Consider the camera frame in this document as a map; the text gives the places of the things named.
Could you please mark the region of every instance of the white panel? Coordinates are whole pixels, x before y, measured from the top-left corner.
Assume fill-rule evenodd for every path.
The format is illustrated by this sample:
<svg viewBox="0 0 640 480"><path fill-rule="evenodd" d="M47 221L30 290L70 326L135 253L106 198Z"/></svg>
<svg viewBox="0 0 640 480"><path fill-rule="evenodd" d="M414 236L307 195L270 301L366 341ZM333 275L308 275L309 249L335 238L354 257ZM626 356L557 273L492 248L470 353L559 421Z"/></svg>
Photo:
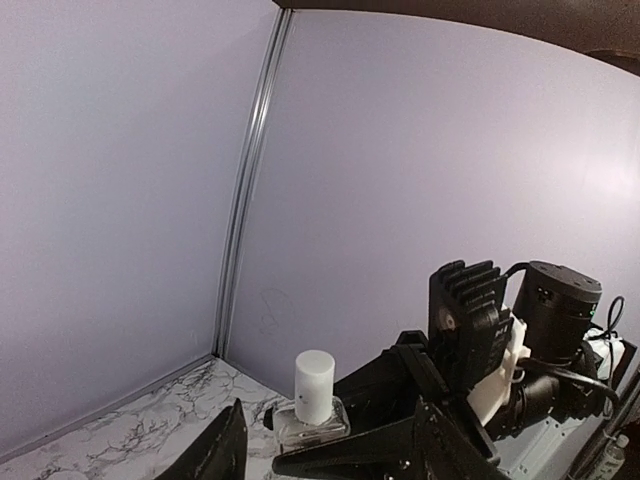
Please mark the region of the white panel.
<svg viewBox="0 0 640 480"><path fill-rule="evenodd" d="M424 328L458 258L583 271L597 319L625 295L640 341L640 79L488 29L303 12L272 108L230 344L259 380L291 393L302 350L342 376Z"/></svg>
<svg viewBox="0 0 640 480"><path fill-rule="evenodd" d="M209 353L276 11L0 1L0 455Z"/></svg>

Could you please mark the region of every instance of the bottle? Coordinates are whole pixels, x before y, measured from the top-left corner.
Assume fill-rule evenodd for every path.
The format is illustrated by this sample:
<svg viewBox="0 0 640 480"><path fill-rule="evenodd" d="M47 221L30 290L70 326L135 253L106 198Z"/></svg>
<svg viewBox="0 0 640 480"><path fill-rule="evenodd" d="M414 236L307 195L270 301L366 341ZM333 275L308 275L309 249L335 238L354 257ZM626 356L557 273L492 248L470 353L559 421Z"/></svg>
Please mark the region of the bottle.
<svg viewBox="0 0 640 480"><path fill-rule="evenodd" d="M347 412L333 396L336 362L320 350L296 358L295 399L273 413L273 432L279 452L326 443L351 432Z"/></svg>
<svg viewBox="0 0 640 480"><path fill-rule="evenodd" d="M628 444L626 435L620 435L615 443L609 442L585 480L611 480L624 463L624 448Z"/></svg>

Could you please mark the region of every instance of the brown ceiling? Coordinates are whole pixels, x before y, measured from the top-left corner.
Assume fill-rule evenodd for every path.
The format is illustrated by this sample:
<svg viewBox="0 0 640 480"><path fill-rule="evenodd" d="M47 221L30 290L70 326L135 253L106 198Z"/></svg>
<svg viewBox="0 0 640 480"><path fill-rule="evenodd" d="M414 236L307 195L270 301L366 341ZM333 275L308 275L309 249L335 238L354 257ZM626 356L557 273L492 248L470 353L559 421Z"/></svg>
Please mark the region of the brown ceiling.
<svg viewBox="0 0 640 480"><path fill-rule="evenodd" d="M640 0L275 0L283 8L399 13L537 38L633 71L640 63Z"/></svg>

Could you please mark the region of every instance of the white cap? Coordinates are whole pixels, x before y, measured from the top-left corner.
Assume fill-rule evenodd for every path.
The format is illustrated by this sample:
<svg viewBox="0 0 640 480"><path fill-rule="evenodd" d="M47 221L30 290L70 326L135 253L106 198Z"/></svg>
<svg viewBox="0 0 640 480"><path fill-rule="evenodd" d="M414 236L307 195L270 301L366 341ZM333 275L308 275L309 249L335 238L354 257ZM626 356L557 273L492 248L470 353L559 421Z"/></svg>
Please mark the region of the white cap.
<svg viewBox="0 0 640 480"><path fill-rule="evenodd" d="M627 437L626 435L620 435L616 440L616 445L618 445L620 448L625 448L627 445L629 445L629 437Z"/></svg>
<svg viewBox="0 0 640 480"><path fill-rule="evenodd" d="M307 350L296 358L295 410L301 422L320 425L331 417L336 362L321 350Z"/></svg>

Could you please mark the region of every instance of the white marble table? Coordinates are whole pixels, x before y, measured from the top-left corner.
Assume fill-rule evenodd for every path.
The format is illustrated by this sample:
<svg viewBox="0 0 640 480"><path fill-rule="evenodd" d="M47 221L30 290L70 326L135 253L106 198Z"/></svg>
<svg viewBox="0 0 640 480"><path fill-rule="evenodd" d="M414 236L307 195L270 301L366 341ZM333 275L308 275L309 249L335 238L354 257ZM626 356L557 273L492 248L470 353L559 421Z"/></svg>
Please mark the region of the white marble table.
<svg viewBox="0 0 640 480"><path fill-rule="evenodd" d="M151 480L233 399L249 428L246 480L275 480L275 446L262 426L281 399L221 360L192 370L156 391L32 452L0 465L1 480Z"/></svg>

